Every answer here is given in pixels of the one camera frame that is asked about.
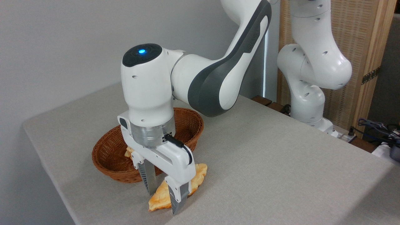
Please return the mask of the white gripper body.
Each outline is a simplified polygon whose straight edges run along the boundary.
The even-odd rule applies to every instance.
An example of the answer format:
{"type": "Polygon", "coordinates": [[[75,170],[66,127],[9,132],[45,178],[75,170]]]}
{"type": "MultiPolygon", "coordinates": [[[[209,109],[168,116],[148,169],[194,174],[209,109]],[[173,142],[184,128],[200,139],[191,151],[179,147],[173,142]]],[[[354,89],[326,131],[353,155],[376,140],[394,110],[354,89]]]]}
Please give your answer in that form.
{"type": "Polygon", "coordinates": [[[196,175],[193,154],[172,142],[163,140],[170,132],[174,133],[174,114],[167,113],[155,117],[138,117],[136,124],[128,112],[118,115],[126,144],[142,158],[173,178],[179,185],[189,183],[196,175]]]}

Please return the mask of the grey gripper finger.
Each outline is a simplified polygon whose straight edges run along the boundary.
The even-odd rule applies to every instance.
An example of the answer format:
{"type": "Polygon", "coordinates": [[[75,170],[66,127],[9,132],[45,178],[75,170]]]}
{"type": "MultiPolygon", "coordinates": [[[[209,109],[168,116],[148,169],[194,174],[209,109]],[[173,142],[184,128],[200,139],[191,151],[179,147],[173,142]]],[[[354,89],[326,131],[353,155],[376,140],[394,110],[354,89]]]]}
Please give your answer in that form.
{"type": "Polygon", "coordinates": [[[173,215],[179,214],[184,208],[185,202],[191,191],[191,182],[181,184],[171,176],[167,176],[165,181],[169,188],[170,202],[172,206],[173,215]]]}
{"type": "Polygon", "coordinates": [[[132,152],[131,158],[134,168],[139,171],[148,193],[150,195],[153,195],[158,188],[156,182],[155,166],[138,152],[132,152]]]}

